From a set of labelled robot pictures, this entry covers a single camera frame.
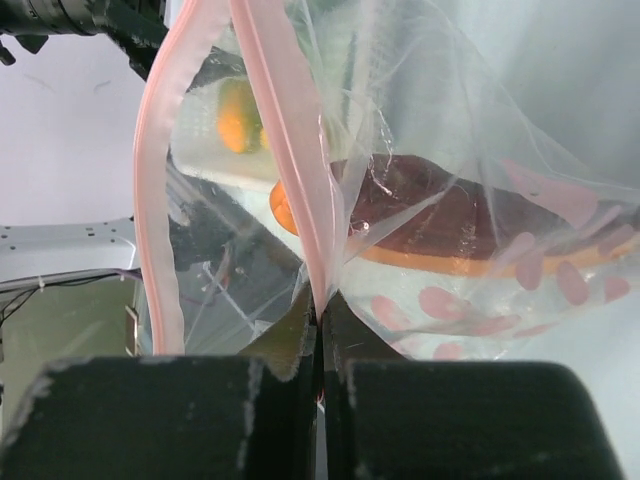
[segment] black cable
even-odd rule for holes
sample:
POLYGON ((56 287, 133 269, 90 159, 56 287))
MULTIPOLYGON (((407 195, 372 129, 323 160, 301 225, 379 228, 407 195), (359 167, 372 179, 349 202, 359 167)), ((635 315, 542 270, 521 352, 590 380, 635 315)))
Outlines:
MULTIPOLYGON (((104 274, 104 275, 96 275, 94 277, 82 278, 82 279, 77 279, 77 280, 62 280, 62 281, 58 281, 58 282, 46 283, 44 288, 48 288, 48 287, 79 287, 79 286, 88 285, 90 283, 94 283, 94 282, 97 282, 99 280, 103 280, 103 279, 106 279, 106 278, 114 278, 114 277, 119 277, 119 276, 121 276, 119 273, 107 273, 107 274, 104 274)), ((4 326, 4 322, 6 322, 14 313, 16 313, 18 310, 20 310, 24 306, 24 304, 27 303, 29 301, 29 299, 31 297, 33 297, 33 295, 36 294, 36 292, 38 290, 40 290, 40 287, 27 289, 27 290, 22 290, 15 297, 13 297, 11 300, 9 300, 9 302, 2 308, 2 310, 0 310, 0 329, 4 326), (16 302, 20 302, 20 303, 18 303, 18 305, 16 305, 15 307, 12 307, 12 305, 14 303, 16 303, 16 302)))
POLYGON ((7 305, 5 305, 5 307, 2 309, 2 312, 0 313, 0 329, 2 329, 2 327, 4 326, 4 322, 6 322, 9 318, 11 318, 11 316, 16 313, 18 310, 20 310, 25 303, 27 303, 29 301, 29 299, 31 297, 33 297, 33 295, 35 295, 35 293, 38 291, 39 289, 35 288, 33 290, 30 291, 26 291, 26 292, 22 292, 20 295, 16 295, 7 305), (27 294, 27 296, 18 304, 16 305, 13 310, 11 310, 11 312, 9 312, 8 315, 5 315, 5 312, 7 311, 7 309, 9 308, 9 306, 11 306, 11 304, 15 301, 17 301, 20 296, 27 294))

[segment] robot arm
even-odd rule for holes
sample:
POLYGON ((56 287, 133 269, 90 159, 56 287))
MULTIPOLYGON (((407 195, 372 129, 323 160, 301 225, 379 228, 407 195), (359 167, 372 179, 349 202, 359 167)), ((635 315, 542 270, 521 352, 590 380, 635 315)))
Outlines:
MULTIPOLYGON (((165 0, 0 0, 0 35, 11 35, 36 54, 49 35, 106 34, 146 80, 167 28, 165 0)), ((15 63, 2 46, 0 62, 15 63)))

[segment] ziplock bag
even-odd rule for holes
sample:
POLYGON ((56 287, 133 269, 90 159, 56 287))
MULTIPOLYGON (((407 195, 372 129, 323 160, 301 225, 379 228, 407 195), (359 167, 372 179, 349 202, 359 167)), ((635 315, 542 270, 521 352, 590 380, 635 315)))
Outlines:
POLYGON ((291 304, 299 258, 237 192, 180 168, 221 152, 242 164, 262 148, 233 37, 227 0, 184 2, 142 99, 135 218, 154 353, 236 353, 291 304))
POLYGON ((630 291, 638 190, 536 128, 432 3, 230 6, 318 311, 339 288, 409 356, 496 358, 630 291))

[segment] green surface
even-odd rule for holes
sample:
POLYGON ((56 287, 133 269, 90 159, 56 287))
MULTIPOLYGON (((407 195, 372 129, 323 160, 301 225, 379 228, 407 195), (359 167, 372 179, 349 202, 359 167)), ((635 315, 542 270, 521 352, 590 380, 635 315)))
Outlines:
POLYGON ((3 327, 3 424, 42 366, 58 358, 126 355, 124 307, 133 282, 107 280, 37 292, 3 327))

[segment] clear plastic bag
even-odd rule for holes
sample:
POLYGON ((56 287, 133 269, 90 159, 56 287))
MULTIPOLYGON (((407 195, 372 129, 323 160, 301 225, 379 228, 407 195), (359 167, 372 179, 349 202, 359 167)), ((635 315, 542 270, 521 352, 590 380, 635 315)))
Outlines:
MULTIPOLYGON (((329 159, 338 198, 294 200, 287 184, 272 195, 291 231, 294 201, 312 205, 316 231, 326 231, 323 206, 338 224, 345 207, 344 250, 329 261, 307 257, 311 274, 339 279, 352 309, 416 357, 496 358, 626 295, 638 267, 640 192, 587 168, 528 121, 431 2, 347 3, 359 9, 353 75, 328 86, 310 62, 318 91, 341 90, 361 114, 349 111, 339 125, 355 140, 346 159, 329 159)), ((306 26, 313 36, 313 22, 306 26)))
POLYGON ((630 291, 640 192, 536 128, 431 2, 229 5, 318 311, 339 288, 409 356, 496 358, 630 291))
POLYGON ((154 353, 236 353, 291 305, 299 257, 256 218, 271 215, 266 194, 264 214, 251 214, 240 204, 246 185, 227 181, 262 166, 258 183, 275 183, 261 130, 228 1, 185 2, 153 65, 135 140, 154 353))

